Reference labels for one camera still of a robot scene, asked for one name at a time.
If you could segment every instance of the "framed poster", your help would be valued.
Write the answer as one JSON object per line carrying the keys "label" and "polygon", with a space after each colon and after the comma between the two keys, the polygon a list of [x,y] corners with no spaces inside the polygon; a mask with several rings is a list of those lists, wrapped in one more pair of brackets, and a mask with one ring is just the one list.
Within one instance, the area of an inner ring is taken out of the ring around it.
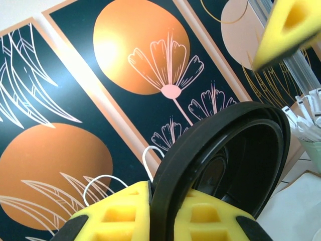
{"label": "framed poster", "polygon": [[[0,34],[0,239],[50,240],[101,174],[147,180],[126,145],[33,20]],[[87,200],[124,186],[102,178]]]}
{"label": "framed poster", "polygon": [[66,1],[44,15],[163,152],[197,121],[250,100],[225,80],[172,1]]}
{"label": "framed poster", "polygon": [[[284,63],[264,71],[252,71],[252,60],[264,28],[247,0],[174,0],[184,17],[215,62],[220,62],[214,51],[236,74],[254,101],[277,107],[292,106],[300,95],[293,77]],[[311,50],[303,51],[317,77],[321,78],[320,61]]]}

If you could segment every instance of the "gold line drawing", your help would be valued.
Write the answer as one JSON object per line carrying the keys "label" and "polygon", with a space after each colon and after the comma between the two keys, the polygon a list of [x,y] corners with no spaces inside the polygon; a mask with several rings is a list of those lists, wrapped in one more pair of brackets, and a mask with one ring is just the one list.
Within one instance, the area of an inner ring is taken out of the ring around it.
{"label": "gold line drawing", "polygon": [[230,21],[230,22],[225,22],[225,21],[222,21],[220,19],[218,19],[217,17],[215,17],[213,14],[210,13],[210,11],[208,11],[208,9],[206,8],[205,4],[204,4],[204,0],[200,0],[201,4],[202,4],[202,7],[204,8],[205,12],[207,12],[207,14],[209,16],[211,16],[214,20],[216,20],[217,22],[221,23],[221,24],[233,24],[233,23],[236,23],[237,21],[239,21],[246,13],[246,10],[248,8],[248,5],[249,5],[249,2],[246,1],[246,6],[245,6],[245,10],[244,12],[242,13],[242,15],[240,17],[238,17],[236,20],[234,21]]}

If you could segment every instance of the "peach circle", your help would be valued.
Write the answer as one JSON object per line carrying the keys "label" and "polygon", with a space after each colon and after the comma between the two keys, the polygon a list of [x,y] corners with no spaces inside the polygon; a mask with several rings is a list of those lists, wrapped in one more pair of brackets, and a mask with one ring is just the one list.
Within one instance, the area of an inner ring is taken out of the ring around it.
{"label": "peach circle", "polygon": [[[58,191],[74,208],[81,209],[66,193],[84,206],[79,185],[73,186],[62,174],[69,175],[74,178],[75,183],[80,182],[83,185],[88,184],[84,176],[94,178],[102,174],[112,174],[111,154],[98,137],[79,127],[61,123],[53,125],[55,128],[38,125],[25,130],[13,139],[0,157],[0,203],[3,210],[13,220],[40,230],[46,228],[26,211],[41,217],[52,230],[55,227],[49,223],[57,223],[57,220],[46,209],[65,220],[70,218],[68,213],[75,212],[66,202],[59,200],[59,197],[51,193],[54,197],[52,200],[41,191]],[[36,181],[34,184],[39,190],[27,185],[25,180]],[[100,181],[109,185],[110,180],[102,178]],[[8,201],[8,197],[16,207],[4,203]],[[57,226],[61,227],[63,224],[64,222],[60,221]]]}

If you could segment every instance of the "pink flower illustration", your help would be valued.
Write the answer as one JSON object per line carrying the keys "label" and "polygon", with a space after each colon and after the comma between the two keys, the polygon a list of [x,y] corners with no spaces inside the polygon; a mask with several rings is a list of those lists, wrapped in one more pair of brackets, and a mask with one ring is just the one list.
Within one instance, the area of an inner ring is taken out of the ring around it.
{"label": "pink flower illustration", "polygon": [[188,62],[186,46],[173,40],[169,33],[166,40],[151,42],[150,53],[151,60],[135,48],[128,56],[128,62],[148,83],[166,98],[172,99],[189,124],[193,125],[176,98],[202,73],[204,63],[197,55]]}
{"label": "pink flower illustration", "polygon": [[211,89],[201,94],[200,102],[192,99],[189,104],[189,111],[197,119],[202,120],[235,103],[236,101],[232,97],[226,101],[225,93],[217,90],[212,84]]}
{"label": "pink flower illustration", "polygon": [[173,121],[173,117],[170,118],[170,123],[167,123],[165,126],[162,127],[162,133],[159,134],[154,132],[151,141],[158,146],[159,148],[163,149],[164,151],[168,151],[175,141],[187,130],[185,128],[183,130],[182,125],[180,123],[176,123]]}

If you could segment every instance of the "white cable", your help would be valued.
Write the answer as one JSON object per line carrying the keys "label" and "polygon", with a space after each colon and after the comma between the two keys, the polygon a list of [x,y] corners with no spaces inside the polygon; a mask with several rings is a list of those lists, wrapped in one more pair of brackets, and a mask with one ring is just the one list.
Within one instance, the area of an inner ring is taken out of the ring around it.
{"label": "white cable", "polygon": [[146,149],[145,149],[144,152],[142,153],[142,163],[143,163],[143,165],[144,165],[144,167],[145,167],[145,170],[146,170],[146,172],[147,172],[147,175],[148,175],[150,181],[153,182],[154,178],[153,178],[152,175],[151,175],[151,172],[150,172],[150,170],[149,170],[149,168],[148,168],[147,161],[146,161],[146,154],[147,154],[147,152],[148,152],[150,149],[158,150],[159,153],[161,154],[161,156],[162,156],[163,158],[164,158],[165,155],[164,155],[164,153],[161,151],[161,149],[158,148],[158,147],[156,147],[156,146],[148,146],[148,147],[146,147]]}
{"label": "white cable", "polygon": [[85,190],[84,190],[84,193],[82,194],[82,198],[84,199],[84,202],[86,204],[86,206],[88,207],[89,206],[89,203],[87,202],[86,200],[86,193],[89,189],[89,187],[91,186],[91,184],[93,184],[95,181],[97,181],[99,178],[102,178],[102,177],[110,177],[110,178],[113,178],[115,180],[117,180],[118,182],[120,182],[122,185],[124,185],[125,187],[128,187],[128,185],[126,183],[124,183],[121,179],[119,179],[118,177],[114,177],[112,175],[100,175],[98,177],[95,177],[94,179],[92,179],[88,185],[85,187]]}

